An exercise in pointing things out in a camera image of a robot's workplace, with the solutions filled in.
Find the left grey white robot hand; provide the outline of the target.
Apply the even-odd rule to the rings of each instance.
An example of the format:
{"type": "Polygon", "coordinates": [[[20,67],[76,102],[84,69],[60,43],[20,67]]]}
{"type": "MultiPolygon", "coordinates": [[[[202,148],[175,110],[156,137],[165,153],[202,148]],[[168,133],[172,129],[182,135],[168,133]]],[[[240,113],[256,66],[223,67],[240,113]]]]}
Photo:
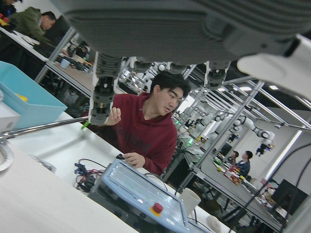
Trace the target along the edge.
{"type": "Polygon", "coordinates": [[[55,0],[54,6],[97,51],[88,120],[105,122],[123,57],[182,70],[209,63],[217,88],[232,61],[240,71],[311,98],[308,0],[55,0]]]}

